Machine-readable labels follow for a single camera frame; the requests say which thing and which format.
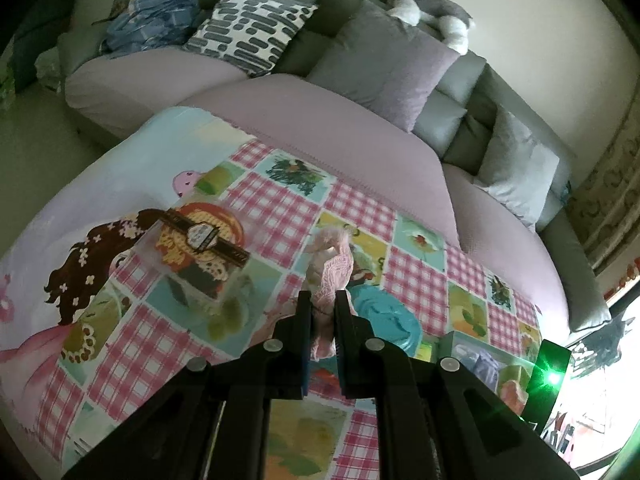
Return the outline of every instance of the sofa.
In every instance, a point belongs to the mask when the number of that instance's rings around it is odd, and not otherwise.
[[[391,191],[398,186],[401,203],[396,205],[533,301],[542,313],[545,338],[567,345],[606,323],[609,311],[561,210],[574,155],[542,118],[484,58],[469,51],[436,86],[413,134],[402,132],[304,80],[362,0],[300,1],[316,4],[318,10],[273,73],[253,79],[225,61],[179,47],[114,59],[99,56],[105,24],[65,33],[58,47],[68,113],[81,132],[107,148],[156,112],[181,104],[208,110],[248,132],[259,130],[272,144],[308,160],[333,150],[331,156],[348,156],[345,163],[367,173],[366,182],[373,178]],[[211,9],[217,0],[199,2],[202,9]],[[560,159],[539,233],[473,185],[474,168],[488,142],[481,137],[490,136],[498,105],[515,114]],[[319,142],[329,130],[342,133],[341,146]],[[363,130],[367,146],[362,145]]]

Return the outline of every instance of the metal screw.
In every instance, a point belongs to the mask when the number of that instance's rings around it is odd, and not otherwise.
[[[455,357],[445,357],[440,361],[440,366],[446,372],[457,372],[460,370],[460,361]]]
[[[284,345],[279,339],[267,339],[262,346],[267,352],[279,352]]]
[[[187,370],[190,372],[201,372],[207,367],[207,360],[202,356],[192,357],[187,362]]]
[[[364,343],[364,346],[372,352],[380,352],[385,347],[385,342],[382,339],[378,339],[377,337],[372,337],[371,339],[367,339]]]

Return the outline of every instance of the green light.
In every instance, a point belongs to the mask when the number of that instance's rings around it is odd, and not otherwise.
[[[546,373],[546,382],[552,386],[558,386],[562,381],[562,374],[550,371]]]

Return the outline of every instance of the patterned throw pillow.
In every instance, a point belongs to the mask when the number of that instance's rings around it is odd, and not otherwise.
[[[296,0],[220,0],[184,48],[265,75],[317,8]]]

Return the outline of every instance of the wall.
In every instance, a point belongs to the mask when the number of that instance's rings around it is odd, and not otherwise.
[[[77,0],[76,23],[112,0]],[[600,0],[455,0],[474,17],[470,45],[486,57],[577,155],[574,184],[617,128],[640,60]]]

